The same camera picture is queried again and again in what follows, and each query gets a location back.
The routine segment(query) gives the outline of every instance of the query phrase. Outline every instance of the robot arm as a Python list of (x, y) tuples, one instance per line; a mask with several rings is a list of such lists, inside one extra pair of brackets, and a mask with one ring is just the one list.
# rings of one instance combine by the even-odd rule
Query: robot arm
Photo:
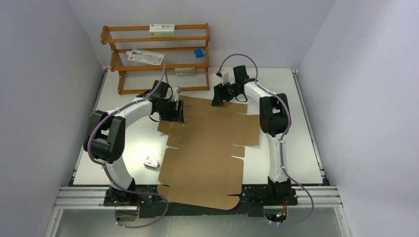
[[(286, 136), (282, 141), (283, 152), (284, 152), (284, 164), (280, 164), (279, 144), (280, 137), (285, 131), (288, 125), (287, 114), (282, 104), (273, 96), (267, 94), (250, 79), (246, 67), (238, 66), (233, 68), (235, 83), (230, 84), (228, 82), (226, 74), (218, 74), (219, 77), (223, 78), (223, 82), (214, 86), (214, 99), (211, 103), (213, 106), (223, 105), (223, 101), (231, 101), (233, 98), (242, 94), (255, 100), (259, 103), (259, 124), (260, 128), (268, 139), (269, 144), (269, 157), (270, 157), (270, 169), (268, 181), (273, 183), (288, 183), (289, 180), (284, 174), (282, 165), (286, 167), (286, 151), (285, 142)], [(277, 94), (288, 106), (287, 96), (285, 94)]]
[[(288, 177), (284, 174), (280, 163), (279, 144), (282, 133), (285, 131), (288, 125), (287, 115), (285, 114), (281, 103), (273, 98), (273, 96), (262, 91), (255, 84), (245, 84), (245, 95), (252, 98), (254, 101), (259, 102), (259, 125), (262, 131), (266, 134), (269, 146), (269, 179), (273, 182), (285, 182)], [(287, 101), (285, 94), (279, 94), (281, 99)], [(273, 113), (273, 109), (280, 107), (280, 112), (277, 114)], [(286, 153), (286, 139), (284, 136), (282, 140), (283, 153), (284, 153), (284, 164), (287, 167), (287, 153)]]
[[(125, 147), (125, 130), (131, 124), (142, 117), (159, 113), (160, 120), (184, 122), (183, 101), (178, 100), (181, 89), (174, 87), (170, 99), (166, 99), (169, 84), (161, 82), (159, 88), (148, 98), (148, 100), (136, 103), (131, 107), (111, 116), (96, 134), (92, 134), (94, 128), (110, 113), (115, 110), (103, 112), (95, 111), (90, 119), (86, 137), (84, 139), (84, 150), (87, 151), (87, 142), (90, 136), (94, 136), (91, 150), (96, 159), (106, 165), (113, 180), (122, 188), (135, 191), (135, 181), (128, 173), (122, 153)], [(133, 102), (142, 100), (151, 90), (138, 95)], [(127, 205), (135, 201), (135, 195), (119, 190), (111, 183), (107, 191), (106, 199), (115, 202), (115, 205)]]

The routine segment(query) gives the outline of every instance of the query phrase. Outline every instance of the small white box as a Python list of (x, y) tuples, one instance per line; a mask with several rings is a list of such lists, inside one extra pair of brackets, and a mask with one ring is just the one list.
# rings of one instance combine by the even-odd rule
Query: small white box
[(174, 37), (173, 24), (151, 24), (149, 31), (151, 37)]
[(176, 76), (195, 76), (195, 68), (175, 68), (174, 72)]

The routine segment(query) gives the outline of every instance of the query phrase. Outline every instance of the white table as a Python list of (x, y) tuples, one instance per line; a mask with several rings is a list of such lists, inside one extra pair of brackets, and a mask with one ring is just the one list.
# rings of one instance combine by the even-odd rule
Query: white table
[[(215, 75), (217, 68), (210, 68), (209, 82), (211, 88), (221, 82)], [(232, 68), (224, 68), (229, 72), (230, 81), (234, 82)], [(151, 88), (154, 80), (159, 79), (161, 72), (144, 73), (139, 77), (136, 73), (128, 74), (125, 89)], [(248, 68), (250, 77), (254, 77), (255, 70)], [(297, 88), (290, 69), (261, 68), (259, 69), (260, 83), (277, 93), (285, 93), (288, 97), (292, 126), (287, 139), (287, 157), (289, 174), (303, 184), (321, 184), (322, 176), (307, 128), (305, 116), (298, 96)], [(204, 77), (198, 81), (193, 77), (175, 77), (169, 75), (172, 86), (196, 86), (205, 84)], [(121, 107), (132, 101), (136, 95), (119, 95), (117, 93), (118, 73), (108, 72), (97, 103), (97, 110), (108, 111)], [(186, 96), (198, 98), (213, 98), (213, 90), (198, 92), (182, 92)], [(258, 114), (258, 104), (249, 99), (248, 114)], [(147, 157), (163, 161), (168, 136), (157, 131), (157, 122), (149, 118), (142, 118), (133, 123), (126, 130), (126, 143), (123, 158), (129, 173), (136, 184), (160, 184), (159, 171), (145, 168), (143, 163)], [(266, 135), (260, 131), (259, 146), (246, 147), (244, 158), (244, 184), (266, 184), (269, 173), (269, 151)], [(88, 158), (87, 152), (82, 151), (77, 167), (74, 185), (108, 185), (109, 180), (99, 165)]]

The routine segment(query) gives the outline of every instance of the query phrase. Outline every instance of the white wall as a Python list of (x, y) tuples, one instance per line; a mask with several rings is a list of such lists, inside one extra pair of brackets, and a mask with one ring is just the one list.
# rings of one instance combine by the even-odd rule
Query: white wall
[(336, 0), (298, 74), (357, 236), (419, 235), (419, 8)]
[(0, 3), (1, 236), (43, 236), (103, 69), (66, 0)]
[[(210, 60), (232, 53), (260, 67), (297, 68), (335, 0), (70, 0), (103, 65), (111, 58), (100, 43), (103, 25), (201, 24), (211, 29)], [(226, 66), (247, 60), (232, 58)]]

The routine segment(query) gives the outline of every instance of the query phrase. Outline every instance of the flattened cardboard box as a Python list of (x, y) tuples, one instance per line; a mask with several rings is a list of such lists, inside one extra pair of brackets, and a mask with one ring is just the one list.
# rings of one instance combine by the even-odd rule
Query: flattened cardboard box
[(259, 116), (247, 105), (180, 96), (185, 124), (160, 122), (169, 135), (157, 190), (170, 202), (229, 210), (242, 191), (244, 146), (259, 145)]

